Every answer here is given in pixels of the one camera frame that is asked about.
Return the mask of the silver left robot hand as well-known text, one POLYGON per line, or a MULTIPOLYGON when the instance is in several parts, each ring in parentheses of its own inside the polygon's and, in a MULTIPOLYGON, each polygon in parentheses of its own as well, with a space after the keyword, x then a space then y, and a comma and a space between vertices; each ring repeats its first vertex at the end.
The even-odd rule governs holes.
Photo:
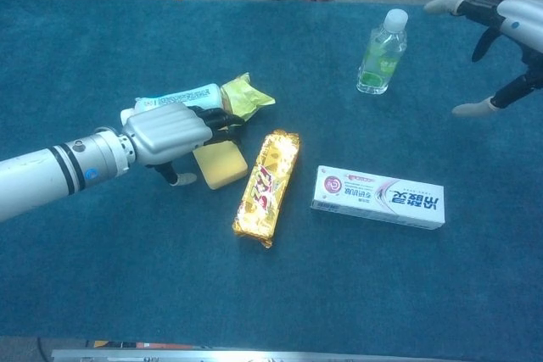
POLYGON ((179 173, 173 161, 197 148, 230 141, 239 143, 238 126, 245 119, 223 108, 204 109, 169 103, 130 116, 122 132, 132 142, 136 161, 155 169, 173 187, 192 184, 194 173, 179 173))

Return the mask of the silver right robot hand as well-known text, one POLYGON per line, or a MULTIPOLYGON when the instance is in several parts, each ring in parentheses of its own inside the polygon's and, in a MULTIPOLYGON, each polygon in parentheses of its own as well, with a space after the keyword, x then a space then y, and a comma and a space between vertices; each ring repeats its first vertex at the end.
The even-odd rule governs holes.
POLYGON ((477 103, 457 105, 459 117, 482 117, 501 111, 535 90, 543 89, 543 0, 432 0, 423 7, 429 14, 463 16, 486 27, 473 50, 477 62, 493 41, 505 36, 522 51, 527 70, 495 94, 477 103))

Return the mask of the white blue yogurt bottle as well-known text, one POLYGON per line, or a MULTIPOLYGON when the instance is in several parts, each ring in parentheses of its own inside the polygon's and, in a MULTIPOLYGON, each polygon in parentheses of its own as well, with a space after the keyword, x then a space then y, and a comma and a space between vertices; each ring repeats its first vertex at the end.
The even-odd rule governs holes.
POLYGON ((124 125, 134 114, 139 114, 170 103, 183 103, 188 107, 197 106, 202 109, 226 108, 227 99, 215 83, 199 86, 187 91, 173 92, 158 97, 137 97, 132 108, 120 112, 120 122, 124 125))

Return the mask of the yellow scouring sponge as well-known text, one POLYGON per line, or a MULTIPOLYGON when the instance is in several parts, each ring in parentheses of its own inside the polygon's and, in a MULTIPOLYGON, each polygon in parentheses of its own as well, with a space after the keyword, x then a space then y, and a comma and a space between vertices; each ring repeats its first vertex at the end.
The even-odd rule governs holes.
POLYGON ((231 141, 210 144, 193 151, 207 186, 217 190, 247 175, 248 165, 231 141))

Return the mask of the gold foil biscuit pack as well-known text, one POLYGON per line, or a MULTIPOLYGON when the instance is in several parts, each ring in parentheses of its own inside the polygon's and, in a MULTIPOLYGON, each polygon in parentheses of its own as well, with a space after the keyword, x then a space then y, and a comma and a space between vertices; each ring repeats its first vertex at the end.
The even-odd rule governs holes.
POLYGON ((236 235, 272 246, 299 147, 297 133, 275 130, 265 136, 232 223, 236 235))

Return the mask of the clear water bottle green label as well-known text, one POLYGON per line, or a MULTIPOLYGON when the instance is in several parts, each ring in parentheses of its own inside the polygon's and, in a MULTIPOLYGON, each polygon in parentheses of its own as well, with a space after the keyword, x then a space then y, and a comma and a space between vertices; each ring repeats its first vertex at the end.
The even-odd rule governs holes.
POLYGON ((407 47, 408 13, 391 9, 383 22, 372 29, 358 70, 356 89, 380 95, 387 91, 395 69, 407 47))

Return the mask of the white toothpaste box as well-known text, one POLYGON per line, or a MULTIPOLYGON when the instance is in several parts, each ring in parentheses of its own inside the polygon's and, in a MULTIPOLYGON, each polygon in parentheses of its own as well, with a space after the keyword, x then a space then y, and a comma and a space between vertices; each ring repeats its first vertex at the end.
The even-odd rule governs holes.
POLYGON ((311 208, 425 230, 445 224, 442 186, 325 165, 317 168, 311 208))

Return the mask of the yellow-green snack packet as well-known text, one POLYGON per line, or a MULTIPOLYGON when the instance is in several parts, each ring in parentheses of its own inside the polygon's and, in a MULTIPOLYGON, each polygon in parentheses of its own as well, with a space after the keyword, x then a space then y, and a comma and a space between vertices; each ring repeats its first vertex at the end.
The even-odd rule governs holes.
POLYGON ((248 72, 220 86, 224 110, 248 122, 259 109, 276 103, 275 99, 251 85, 248 72))

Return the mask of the blue table cloth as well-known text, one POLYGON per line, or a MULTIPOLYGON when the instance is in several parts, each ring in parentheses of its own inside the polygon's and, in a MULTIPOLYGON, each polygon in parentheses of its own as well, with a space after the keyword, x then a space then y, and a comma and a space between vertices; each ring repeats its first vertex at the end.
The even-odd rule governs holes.
POLYGON ((524 72, 481 28, 407 12, 389 90, 356 90, 380 4, 0 0, 0 160, 117 127, 136 97, 248 72, 276 103, 246 125, 300 150, 271 248, 232 231, 245 181, 126 175, 0 223, 0 335, 343 354, 543 359, 543 91, 451 109, 524 72), (311 208, 320 165, 444 188, 445 224, 311 208))

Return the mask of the aluminium frame rail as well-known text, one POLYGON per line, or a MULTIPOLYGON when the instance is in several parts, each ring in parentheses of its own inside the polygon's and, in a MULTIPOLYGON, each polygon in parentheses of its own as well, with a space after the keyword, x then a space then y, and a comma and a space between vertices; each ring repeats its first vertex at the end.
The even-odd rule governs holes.
POLYGON ((54 349, 53 362, 431 362, 430 359, 359 354, 243 350, 54 349))

